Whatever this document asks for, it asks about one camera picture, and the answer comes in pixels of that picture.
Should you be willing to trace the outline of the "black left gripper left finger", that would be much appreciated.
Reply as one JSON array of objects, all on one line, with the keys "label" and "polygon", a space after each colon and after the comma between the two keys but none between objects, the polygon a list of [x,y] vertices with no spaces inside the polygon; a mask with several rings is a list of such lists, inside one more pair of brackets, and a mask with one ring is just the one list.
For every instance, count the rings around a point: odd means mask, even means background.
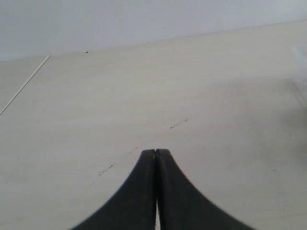
[{"label": "black left gripper left finger", "polygon": [[155,150],[144,150],[115,194],[75,230],[154,230]]}]

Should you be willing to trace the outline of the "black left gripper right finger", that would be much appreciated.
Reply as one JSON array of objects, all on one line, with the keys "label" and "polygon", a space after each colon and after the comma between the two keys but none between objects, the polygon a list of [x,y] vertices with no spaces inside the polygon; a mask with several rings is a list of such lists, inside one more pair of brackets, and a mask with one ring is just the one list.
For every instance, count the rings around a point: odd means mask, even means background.
[{"label": "black left gripper right finger", "polygon": [[157,202],[163,230],[249,230],[209,199],[188,180],[171,152],[158,149],[156,155]]}]

